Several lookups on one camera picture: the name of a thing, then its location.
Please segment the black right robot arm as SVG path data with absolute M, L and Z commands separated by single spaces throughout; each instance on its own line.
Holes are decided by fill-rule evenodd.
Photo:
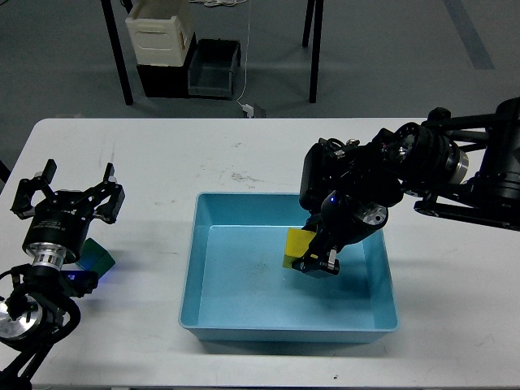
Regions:
M 305 156 L 299 194 L 310 215 L 288 231 L 284 267 L 337 275 L 338 253 L 381 229 L 405 195 L 417 198 L 423 215 L 518 229 L 518 99 L 488 115 L 452 117 L 438 107 L 424 122 L 382 129 L 365 145 L 317 141 Z

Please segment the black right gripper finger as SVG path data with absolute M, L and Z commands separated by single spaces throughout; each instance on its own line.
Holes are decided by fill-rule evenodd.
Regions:
M 337 276 L 340 272 L 340 262 L 336 247 L 332 246 L 330 249 L 309 247 L 301 257 L 292 262 L 291 268 L 317 279 Z
M 302 228 L 305 231 L 305 242 L 308 246 L 324 246 L 325 229 L 321 214 L 312 214 Z

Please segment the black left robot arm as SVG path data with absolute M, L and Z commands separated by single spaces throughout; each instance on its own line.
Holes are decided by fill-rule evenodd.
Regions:
M 14 266 L 12 292 L 1 300 L 1 342 L 18 356 L 1 372 L 3 389 L 30 389 L 31 379 L 55 344 L 80 324 L 76 299 L 90 294 L 114 266 L 106 249 L 87 236 L 99 219 L 116 221 L 125 194 L 108 163 L 99 184 L 85 191 L 54 191 L 57 169 L 49 160 L 43 171 L 19 182 L 11 210 L 30 219 L 23 251 L 30 263 Z

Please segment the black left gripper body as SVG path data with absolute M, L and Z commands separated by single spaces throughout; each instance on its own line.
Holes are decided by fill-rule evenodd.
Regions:
M 96 197 L 77 191 L 50 192 L 36 206 L 21 197 L 21 218 L 32 220 L 22 249 L 34 262 L 76 262 L 97 207 Z

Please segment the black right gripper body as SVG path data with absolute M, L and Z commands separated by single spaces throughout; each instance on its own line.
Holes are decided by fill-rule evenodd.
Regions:
M 359 201 L 345 193 L 334 190 L 321 203 L 319 212 L 325 229 L 324 246 L 309 246 L 313 249 L 336 247 L 340 252 L 346 245 L 363 241 L 381 229 L 388 221 L 388 208 L 374 202 Z

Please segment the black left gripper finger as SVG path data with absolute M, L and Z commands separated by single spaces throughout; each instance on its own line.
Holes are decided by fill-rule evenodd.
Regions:
M 32 179 L 22 179 L 19 181 L 15 193 L 15 199 L 11 211 L 20 219 L 28 219 L 36 214 L 35 206 L 32 204 L 33 196 L 40 191 L 47 201 L 57 200 L 57 196 L 50 187 L 57 170 L 56 162 L 51 158 L 47 161 L 43 171 L 37 173 Z
M 107 224 L 115 223 L 123 205 L 125 193 L 123 186 L 115 178 L 113 163 L 107 163 L 102 181 L 85 192 L 84 199 L 87 204 L 88 218 L 100 219 Z

